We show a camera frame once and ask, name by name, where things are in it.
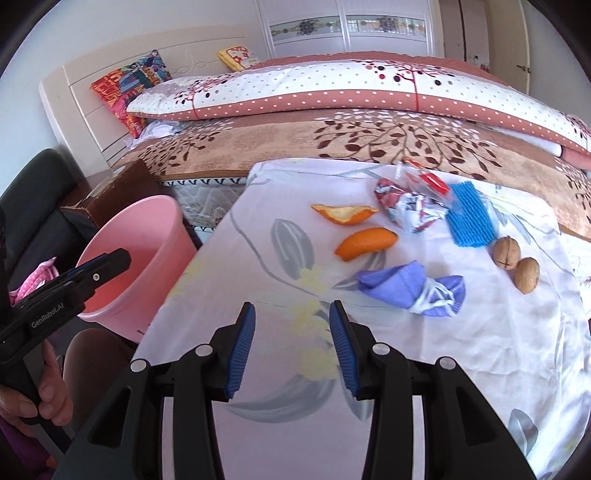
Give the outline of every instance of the floral tablecloth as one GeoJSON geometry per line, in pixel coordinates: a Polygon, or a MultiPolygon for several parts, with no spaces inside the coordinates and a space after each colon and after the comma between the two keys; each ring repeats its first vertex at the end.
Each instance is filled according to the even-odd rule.
{"type": "MultiPolygon", "coordinates": [[[[374,205],[376,178],[393,166],[333,160],[257,164],[245,193],[189,264],[158,312],[136,357],[178,359],[233,323],[245,301],[257,326],[241,390],[215,404],[228,480],[359,480],[371,402],[344,389],[327,323],[329,303],[411,359],[454,357],[507,425],[540,479],[561,468],[580,441],[591,408],[591,338],[578,283],[558,238],[552,208],[533,195],[474,180],[491,201],[499,236],[541,267],[525,296],[486,248],[459,248],[446,222],[402,234],[385,252],[348,263],[333,253],[354,231],[394,229],[383,213],[358,226],[334,225],[310,205],[374,205]],[[430,277],[463,275],[466,300],[453,318],[428,318],[364,296],[361,269],[418,260],[430,277]]],[[[440,174],[454,183],[464,178],[440,174]]],[[[170,408],[164,473],[170,476],[170,408]]],[[[423,475],[420,404],[415,403],[414,477],[423,475]]]]}

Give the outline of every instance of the brown box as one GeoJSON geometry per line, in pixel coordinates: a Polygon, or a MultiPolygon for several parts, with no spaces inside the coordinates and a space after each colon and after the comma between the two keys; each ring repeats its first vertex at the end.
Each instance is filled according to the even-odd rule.
{"type": "Polygon", "coordinates": [[[60,210],[90,240],[124,208],[162,193],[145,163],[136,160],[88,177],[66,197],[60,210]]]}

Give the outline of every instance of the orange peel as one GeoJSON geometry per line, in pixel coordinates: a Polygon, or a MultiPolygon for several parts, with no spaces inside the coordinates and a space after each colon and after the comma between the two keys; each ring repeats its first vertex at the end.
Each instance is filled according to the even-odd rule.
{"type": "Polygon", "coordinates": [[[348,262],[360,255],[390,248],[397,241],[398,235],[386,228],[367,228],[345,238],[335,250],[335,254],[348,262]]]}
{"type": "Polygon", "coordinates": [[[379,212],[379,209],[367,205],[355,207],[331,207],[328,205],[322,205],[321,203],[315,203],[312,205],[312,208],[324,218],[337,225],[357,225],[358,223],[367,220],[374,213],[379,212]]]}

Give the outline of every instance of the hand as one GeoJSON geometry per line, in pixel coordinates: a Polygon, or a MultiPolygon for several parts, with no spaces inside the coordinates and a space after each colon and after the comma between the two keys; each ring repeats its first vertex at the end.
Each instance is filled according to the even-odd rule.
{"type": "MultiPolygon", "coordinates": [[[[72,420],[74,405],[61,377],[56,352],[48,340],[43,342],[43,358],[45,367],[39,384],[41,396],[39,413],[44,419],[51,420],[54,425],[61,427],[72,420]]],[[[20,417],[26,419],[36,417],[35,404],[21,393],[3,385],[0,385],[0,416],[25,435],[34,436],[20,417]]]]}

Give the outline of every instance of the brown pants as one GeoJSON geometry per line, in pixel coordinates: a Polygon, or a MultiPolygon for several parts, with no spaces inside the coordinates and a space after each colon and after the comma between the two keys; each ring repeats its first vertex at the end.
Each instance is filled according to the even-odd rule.
{"type": "Polygon", "coordinates": [[[131,342],[106,330],[88,329],[74,337],[64,359],[64,381],[74,403],[71,426],[75,432],[129,365],[134,352],[131,342]]]}

